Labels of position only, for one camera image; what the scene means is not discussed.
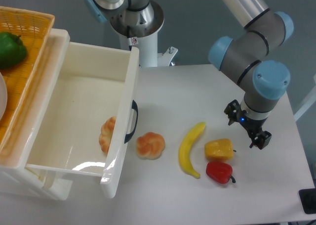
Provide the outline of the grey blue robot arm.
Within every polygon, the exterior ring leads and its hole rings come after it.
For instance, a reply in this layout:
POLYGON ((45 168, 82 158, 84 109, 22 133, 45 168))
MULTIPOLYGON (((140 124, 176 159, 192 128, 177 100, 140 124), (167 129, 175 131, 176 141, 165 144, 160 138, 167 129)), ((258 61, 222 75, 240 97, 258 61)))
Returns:
MULTIPOLYGON (((140 51, 141 67, 168 66, 176 49, 157 50, 158 31, 164 23, 161 7, 153 0, 84 0, 88 10, 101 23, 110 22, 119 35, 121 48, 140 51)), ((237 40, 219 38, 208 59, 219 71, 244 91, 241 102, 225 108, 229 123, 239 123, 247 131, 251 146, 266 147, 271 133, 262 126, 284 95, 290 83, 287 67, 265 61, 271 50, 282 45, 293 33, 292 19, 283 12, 272 12, 263 0, 223 0, 245 34, 237 40)))

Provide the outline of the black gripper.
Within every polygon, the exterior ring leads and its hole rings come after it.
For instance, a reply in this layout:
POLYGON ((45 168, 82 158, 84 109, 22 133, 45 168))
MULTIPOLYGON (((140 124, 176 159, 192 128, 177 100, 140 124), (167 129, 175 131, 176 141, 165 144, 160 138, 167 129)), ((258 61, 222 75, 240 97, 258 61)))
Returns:
POLYGON ((262 150, 269 144, 272 134, 262 130, 262 125, 268 118, 268 112, 256 112, 252 110, 245 101, 239 104, 239 102, 234 99, 226 106, 224 113, 228 117, 229 126, 234 122, 239 122, 247 131, 251 139, 249 148, 257 147, 262 150))

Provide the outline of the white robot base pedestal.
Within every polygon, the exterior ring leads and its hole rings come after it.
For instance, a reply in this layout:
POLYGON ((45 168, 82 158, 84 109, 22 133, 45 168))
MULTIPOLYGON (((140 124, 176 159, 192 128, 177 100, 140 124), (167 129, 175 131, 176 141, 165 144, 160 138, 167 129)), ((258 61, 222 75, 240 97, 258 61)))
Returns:
POLYGON ((173 66, 173 58, 178 52, 170 46, 165 52, 158 52, 158 33, 164 25, 162 8, 153 0, 147 7, 134 11, 125 9, 112 17, 110 24, 119 36, 121 49, 139 49, 141 67, 173 66))

